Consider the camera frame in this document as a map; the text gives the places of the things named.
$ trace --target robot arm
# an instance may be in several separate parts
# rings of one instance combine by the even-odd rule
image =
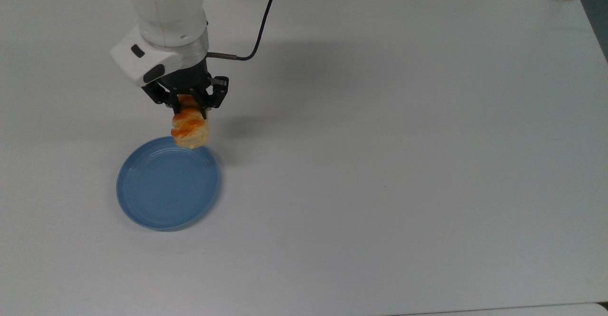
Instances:
[[[178,95],[192,95],[206,118],[207,109],[219,107],[228,92],[228,78],[214,78],[207,71],[209,40],[202,2],[131,0],[137,25],[110,53],[154,102],[178,113]]]

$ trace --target black cable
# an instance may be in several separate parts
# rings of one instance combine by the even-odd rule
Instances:
[[[264,26],[266,25],[266,19],[268,18],[268,12],[270,11],[270,6],[272,5],[272,0],[268,0],[268,4],[266,5],[266,10],[264,11],[264,17],[262,18],[262,24],[260,25],[260,31],[258,32],[258,39],[256,40],[256,45],[254,46],[254,50],[247,57],[239,57],[230,54],[221,54],[218,52],[207,52],[208,58],[221,58],[228,60],[250,60],[258,52],[258,47],[260,46],[260,41],[262,39],[262,34],[264,33]]]
[[[266,5],[266,10],[264,11],[264,17],[262,18],[262,24],[260,25],[260,32],[258,32],[258,39],[256,40],[256,46],[254,46],[254,50],[247,57],[237,57],[237,60],[250,60],[258,52],[258,46],[260,46],[260,41],[262,39],[262,34],[264,32],[264,25],[266,25],[266,18],[268,18],[268,12],[270,11],[270,6],[272,5],[272,0],[268,0],[268,4]]]

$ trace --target black bracket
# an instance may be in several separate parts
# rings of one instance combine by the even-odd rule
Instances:
[[[212,86],[211,94],[207,88]],[[202,117],[207,108],[219,108],[228,93],[228,77],[211,77],[205,61],[190,69],[183,69],[154,80],[142,87],[156,104],[166,104],[174,114],[181,111],[178,95],[191,95],[199,106]]]

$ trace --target black button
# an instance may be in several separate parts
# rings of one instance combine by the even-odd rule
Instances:
[[[131,46],[131,51],[135,54],[135,56],[138,56],[139,58],[142,58],[143,55],[146,54],[139,48],[139,46],[137,46],[137,44]]]
[[[165,74],[165,65],[159,64],[156,67],[153,67],[148,71],[145,75],[143,75],[143,81],[145,83],[152,82],[157,78],[163,76]]]

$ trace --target blue plate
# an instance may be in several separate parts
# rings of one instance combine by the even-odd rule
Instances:
[[[153,230],[185,227],[213,205],[218,165],[206,147],[178,147],[168,136],[145,143],[126,159],[116,181],[120,208]]]

